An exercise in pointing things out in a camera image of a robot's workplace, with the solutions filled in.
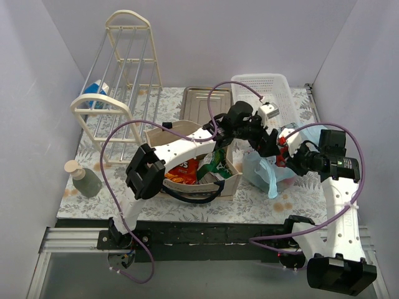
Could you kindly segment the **light blue plastic grocery bag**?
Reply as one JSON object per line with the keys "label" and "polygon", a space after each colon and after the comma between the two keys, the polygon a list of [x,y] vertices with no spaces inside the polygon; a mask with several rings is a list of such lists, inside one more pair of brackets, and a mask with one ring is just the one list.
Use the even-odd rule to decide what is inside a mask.
{"label": "light blue plastic grocery bag", "polygon": [[251,184],[274,199],[298,179],[293,170],[276,164],[277,158],[263,158],[254,149],[247,149],[243,154],[243,177]]}

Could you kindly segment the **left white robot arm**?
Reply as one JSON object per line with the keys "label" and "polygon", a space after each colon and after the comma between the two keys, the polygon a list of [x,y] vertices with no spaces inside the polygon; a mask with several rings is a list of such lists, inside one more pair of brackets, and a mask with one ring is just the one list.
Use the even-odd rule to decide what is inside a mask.
{"label": "left white robot arm", "polygon": [[171,143],[150,147],[145,143],[135,153],[126,169],[127,191],[117,207],[119,216],[110,220],[112,243],[119,249],[132,244],[137,219],[147,199],[160,191],[188,204],[207,204],[224,190],[225,182],[216,181],[217,190],[204,199],[184,197],[164,186],[165,174],[179,164],[212,153],[231,144],[234,139],[247,140],[263,157],[277,156],[278,131],[267,132],[267,121],[279,114],[273,103],[263,103],[255,112],[250,104],[236,102],[227,113],[221,113],[189,136]]}

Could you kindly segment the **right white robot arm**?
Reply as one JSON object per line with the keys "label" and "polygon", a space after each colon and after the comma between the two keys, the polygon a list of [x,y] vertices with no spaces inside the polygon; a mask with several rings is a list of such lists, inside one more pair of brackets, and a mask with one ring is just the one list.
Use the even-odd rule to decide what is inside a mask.
{"label": "right white robot arm", "polygon": [[377,268],[367,263],[360,241],[355,195],[361,174],[358,161],[346,155],[346,134],[321,130],[315,150],[292,129],[280,137],[286,141],[288,168],[299,176],[309,171],[320,176],[329,221],[326,241],[311,220],[300,218],[282,231],[283,243],[302,250],[310,287],[357,296],[376,280]]}

